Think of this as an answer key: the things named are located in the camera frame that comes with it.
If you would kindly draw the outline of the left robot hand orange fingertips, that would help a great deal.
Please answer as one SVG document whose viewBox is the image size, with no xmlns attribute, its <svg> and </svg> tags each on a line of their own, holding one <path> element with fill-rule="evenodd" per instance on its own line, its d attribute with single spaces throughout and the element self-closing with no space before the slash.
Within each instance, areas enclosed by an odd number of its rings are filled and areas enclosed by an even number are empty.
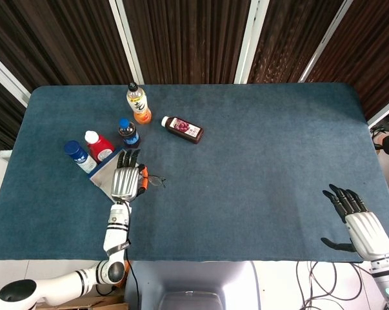
<svg viewBox="0 0 389 310">
<path fill-rule="evenodd" d="M 140 149 L 122 150 L 112 179 L 111 197 L 115 202 L 131 202 L 148 189 L 148 169 L 138 163 Z"/>
</svg>

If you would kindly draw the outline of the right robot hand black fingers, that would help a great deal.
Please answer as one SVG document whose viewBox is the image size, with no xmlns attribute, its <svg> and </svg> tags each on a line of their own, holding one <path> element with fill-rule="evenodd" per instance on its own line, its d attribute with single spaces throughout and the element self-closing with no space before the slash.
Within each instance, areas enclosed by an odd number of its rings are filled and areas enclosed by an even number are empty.
<svg viewBox="0 0 389 310">
<path fill-rule="evenodd" d="M 357 253 L 363 260 L 377 261 L 389 258 L 389 237 L 377 216 L 369 211 L 363 199 L 350 189 L 333 184 L 324 190 L 350 237 L 349 243 L 335 243 L 322 237 L 321 241 L 336 251 Z"/>
</svg>

